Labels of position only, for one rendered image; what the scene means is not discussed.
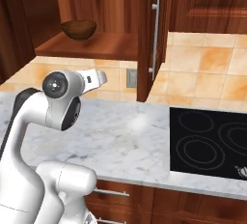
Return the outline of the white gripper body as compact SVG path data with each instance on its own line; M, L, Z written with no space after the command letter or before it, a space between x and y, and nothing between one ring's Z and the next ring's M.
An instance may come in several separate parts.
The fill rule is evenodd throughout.
M94 87L100 87L107 82L106 73L102 70L92 70L91 79Z

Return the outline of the small grey striped object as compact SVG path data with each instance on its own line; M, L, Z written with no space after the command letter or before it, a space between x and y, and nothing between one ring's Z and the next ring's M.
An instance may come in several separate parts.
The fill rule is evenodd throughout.
M235 166L235 169L240 177L247 179L247 167Z

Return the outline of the open wooden cupboard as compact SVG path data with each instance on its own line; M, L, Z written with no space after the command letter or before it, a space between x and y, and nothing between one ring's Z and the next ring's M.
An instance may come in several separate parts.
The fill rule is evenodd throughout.
M23 0L39 56L132 60L138 55L139 0ZM61 24L92 20L96 31L84 41L69 38Z

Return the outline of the wooden drawer front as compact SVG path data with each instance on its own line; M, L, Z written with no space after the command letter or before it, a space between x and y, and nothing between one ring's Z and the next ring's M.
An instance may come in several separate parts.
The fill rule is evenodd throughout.
M126 192L130 196L115 196L93 192L85 197L88 209L96 219L119 224L151 224L154 189L122 182L98 181L98 189Z

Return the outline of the brown wooden bowl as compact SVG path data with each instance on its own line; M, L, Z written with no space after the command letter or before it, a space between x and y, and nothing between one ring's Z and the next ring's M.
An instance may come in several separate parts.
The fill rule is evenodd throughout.
M96 31L93 20L69 20L61 24L62 31L71 39L85 41Z

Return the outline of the wooden base cupboard door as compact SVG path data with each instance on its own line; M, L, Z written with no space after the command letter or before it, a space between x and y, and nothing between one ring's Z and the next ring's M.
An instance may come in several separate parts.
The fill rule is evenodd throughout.
M151 224L247 224L247 200L156 189Z

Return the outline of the grey wall socket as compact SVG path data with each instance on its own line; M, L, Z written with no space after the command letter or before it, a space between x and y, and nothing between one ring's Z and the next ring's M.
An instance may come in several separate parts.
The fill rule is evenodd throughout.
M126 87L127 88L137 87L137 70L136 69L126 70Z

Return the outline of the dark wooden cupboard door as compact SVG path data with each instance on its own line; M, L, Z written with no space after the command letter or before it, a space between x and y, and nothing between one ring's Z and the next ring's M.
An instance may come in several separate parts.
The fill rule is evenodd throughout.
M22 0L0 0L0 84L35 56Z

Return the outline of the black hob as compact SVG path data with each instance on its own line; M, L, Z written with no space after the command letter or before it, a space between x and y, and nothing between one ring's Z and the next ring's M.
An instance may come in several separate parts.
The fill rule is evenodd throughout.
M243 180L247 167L247 113L170 108L170 170Z

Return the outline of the closed wooden cupboard door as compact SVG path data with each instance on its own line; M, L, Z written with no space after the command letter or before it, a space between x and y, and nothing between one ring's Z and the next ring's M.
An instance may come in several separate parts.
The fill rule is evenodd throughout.
M247 34L247 0L172 0L169 31Z

